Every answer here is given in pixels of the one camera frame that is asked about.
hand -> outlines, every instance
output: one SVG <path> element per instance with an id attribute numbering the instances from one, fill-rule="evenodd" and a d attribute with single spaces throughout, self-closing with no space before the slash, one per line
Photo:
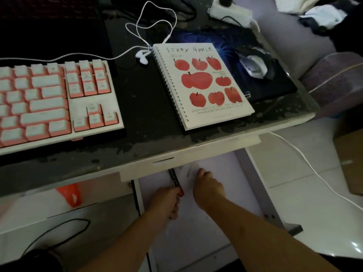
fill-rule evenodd
<path id="1" fill-rule="evenodd" d="M 152 198 L 148 211 L 155 216 L 160 230 L 165 227 L 169 218 L 178 218 L 179 192 L 180 187 L 161 187 Z"/>
<path id="2" fill-rule="evenodd" d="M 201 168 L 195 179 L 193 196 L 199 208 L 206 210 L 213 204 L 216 197 L 225 198 L 226 194 L 222 183 L 214 179 L 211 172 L 206 172 L 205 169 Z"/>

power strip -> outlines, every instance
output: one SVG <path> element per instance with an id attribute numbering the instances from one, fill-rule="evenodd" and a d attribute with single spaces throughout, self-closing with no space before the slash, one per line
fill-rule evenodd
<path id="1" fill-rule="evenodd" d="M 222 6 L 219 3 L 219 0 L 213 0 L 213 4 L 211 8 L 208 8 L 208 13 L 211 17 L 216 19 L 222 19 L 225 16 L 230 16 L 236 19 L 243 27 L 251 27 L 253 18 L 252 18 L 252 11 L 241 6 L 231 4 L 230 7 Z M 224 18 L 222 21 L 237 25 L 238 24 L 233 21 L 231 18 Z"/>

keycap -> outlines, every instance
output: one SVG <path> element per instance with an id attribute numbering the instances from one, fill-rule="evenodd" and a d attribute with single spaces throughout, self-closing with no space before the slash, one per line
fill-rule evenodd
<path id="1" fill-rule="evenodd" d="M 50 87 L 56 85 L 64 87 L 62 81 L 63 79 L 60 78 L 60 76 L 57 74 L 32 77 L 32 84 L 34 88 Z"/>
<path id="2" fill-rule="evenodd" d="M 25 131 L 22 128 L 16 128 L 11 130 L 4 130 L 1 133 L 0 141 L 3 146 L 12 146 L 27 142 Z"/>
<path id="3" fill-rule="evenodd" d="M 0 92 L 8 92 L 13 90 L 14 90 L 14 85 L 11 80 L 9 79 L 0 80 Z"/>
<path id="4" fill-rule="evenodd" d="M 80 60 L 79 61 L 79 69 L 81 70 L 81 72 L 89 71 L 89 72 L 93 73 L 92 66 L 91 66 L 91 64 L 89 63 L 88 60 Z"/>
<path id="5" fill-rule="evenodd" d="M 87 114 L 102 114 L 102 109 L 100 104 L 92 103 L 87 105 Z"/>
<path id="6" fill-rule="evenodd" d="M 75 132 L 89 130 L 88 117 L 79 117 L 73 121 L 73 127 Z"/>
<path id="7" fill-rule="evenodd" d="M 71 133 L 70 122 L 67 120 L 52 121 L 49 123 L 50 136 L 62 136 Z"/>
<path id="8" fill-rule="evenodd" d="M 29 141 L 46 139 L 46 138 L 50 137 L 50 134 L 48 132 L 48 126 L 45 124 L 28 126 L 25 129 L 25 137 Z"/>
<path id="9" fill-rule="evenodd" d="M 93 64 L 93 69 L 94 70 L 103 70 L 103 71 L 106 71 L 105 70 L 105 66 L 102 63 L 101 59 L 94 59 L 94 60 L 92 60 L 92 64 Z"/>
<path id="10" fill-rule="evenodd" d="M 11 105 L 11 114 L 25 114 L 29 112 L 29 107 L 26 102 L 15 103 Z"/>
<path id="11" fill-rule="evenodd" d="M 78 73 L 79 74 L 79 67 L 76 65 L 74 61 L 72 62 L 64 62 L 67 73 Z"/>
<path id="12" fill-rule="evenodd" d="M 0 117 L 9 116 L 9 109 L 8 105 L 0 105 Z"/>
<path id="13" fill-rule="evenodd" d="M 54 109 L 44 112 L 33 112 L 22 114 L 20 116 L 20 124 L 22 126 L 37 125 L 40 123 L 47 124 L 51 121 L 69 120 L 69 114 L 66 109 Z"/>
<path id="14" fill-rule="evenodd" d="M 81 82 L 81 78 L 77 73 L 67 73 L 67 81 L 68 84 L 79 84 Z"/>
<path id="15" fill-rule="evenodd" d="M 24 94 L 22 91 L 11 91 L 6 93 L 6 102 L 9 104 L 24 102 Z"/>
<path id="16" fill-rule="evenodd" d="M 85 92 L 85 96 L 97 94 L 96 87 L 93 82 L 83 83 L 83 90 Z"/>
<path id="17" fill-rule="evenodd" d="M 115 112 L 107 112 L 103 114 L 105 125 L 113 125 L 118 123 L 117 114 Z"/>
<path id="18" fill-rule="evenodd" d="M 94 71 L 94 76 L 96 77 L 96 80 L 105 80 L 106 73 L 103 70 L 96 70 Z"/>
<path id="19" fill-rule="evenodd" d="M 38 99 L 41 99 L 41 98 L 42 97 L 40 96 L 39 89 L 25 90 L 25 100 L 26 101 L 38 100 Z"/>
<path id="20" fill-rule="evenodd" d="M 89 71 L 83 71 L 81 72 L 81 78 L 82 82 L 93 82 L 93 75 Z"/>
<path id="21" fill-rule="evenodd" d="M 16 77 L 30 77 L 29 68 L 25 65 L 15 66 L 14 72 Z"/>
<path id="22" fill-rule="evenodd" d="M 99 94 L 107 94 L 111 92 L 111 88 L 107 80 L 97 80 L 97 91 Z"/>
<path id="23" fill-rule="evenodd" d="M 0 79 L 14 80 L 14 78 L 15 78 L 14 69 L 10 67 L 0 67 Z"/>
<path id="24" fill-rule="evenodd" d="M 30 70 L 32 71 L 32 76 L 43 76 L 47 74 L 47 68 L 42 64 L 31 64 Z"/>
<path id="25" fill-rule="evenodd" d="M 60 65 L 58 65 L 58 63 L 48 63 L 47 69 L 49 75 L 57 74 L 60 77 L 64 77 L 64 70 Z"/>
<path id="26" fill-rule="evenodd" d="M 26 89 L 32 88 L 32 84 L 31 84 L 30 80 L 26 77 L 15 78 L 14 82 L 15 82 L 15 88 L 17 90 L 26 90 Z"/>
<path id="27" fill-rule="evenodd" d="M 45 87 L 41 90 L 43 98 L 52 98 L 57 96 L 67 98 L 66 91 L 61 86 Z"/>
<path id="28" fill-rule="evenodd" d="M 31 112 L 41 112 L 51 109 L 68 109 L 68 101 L 63 97 L 53 97 L 49 99 L 32 100 L 29 105 Z"/>
<path id="29" fill-rule="evenodd" d="M 19 117 L 17 116 L 7 116 L 3 117 L 1 120 L 1 128 L 3 130 L 10 130 L 15 128 L 20 128 Z"/>
<path id="30" fill-rule="evenodd" d="M 92 114 L 88 117 L 91 129 L 104 126 L 101 114 Z"/>
<path id="31" fill-rule="evenodd" d="M 69 84 L 70 98 L 77 98 L 84 96 L 82 84 Z"/>

desk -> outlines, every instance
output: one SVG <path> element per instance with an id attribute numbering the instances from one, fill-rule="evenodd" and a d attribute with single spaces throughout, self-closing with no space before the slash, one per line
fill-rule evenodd
<path id="1" fill-rule="evenodd" d="M 180 26 L 193 29 L 224 24 L 208 19 L 212 0 L 194 4 L 197 18 Z M 105 21 L 113 55 L 140 40 L 127 33 L 125 19 Z M 166 26 L 147 31 L 146 38 L 161 42 Z M 258 40 L 271 52 L 264 38 Z M 147 67 L 135 51 L 117 59 L 112 73 L 124 130 L 63 142 L 0 157 L 0 196 L 43 187 L 50 189 L 119 171 L 124 182 L 188 162 L 234 151 L 259 142 L 258 134 L 301 124 L 314 117 L 318 105 L 295 80 L 294 94 L 253 104 L 246 118 L 184 131 L 164 88 L 156 63 Z"/>

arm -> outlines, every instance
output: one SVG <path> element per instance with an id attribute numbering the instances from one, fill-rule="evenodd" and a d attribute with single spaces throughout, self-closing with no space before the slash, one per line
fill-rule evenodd
<path id="1" fill-rule="evenodd" d="M 169 218 L 177 219 L 179 187 L 160 188 L 149 208 L 115 243 L 78 272 L 138 271 L 154 238 Z"/>
<path id="2" fill-rule="evenodd" d="M 211 172 L 198 171 L 193 194 L 230 240 L 248 272 L 339 271 L 285 230 L 226 199 L 223 185 Z"/>

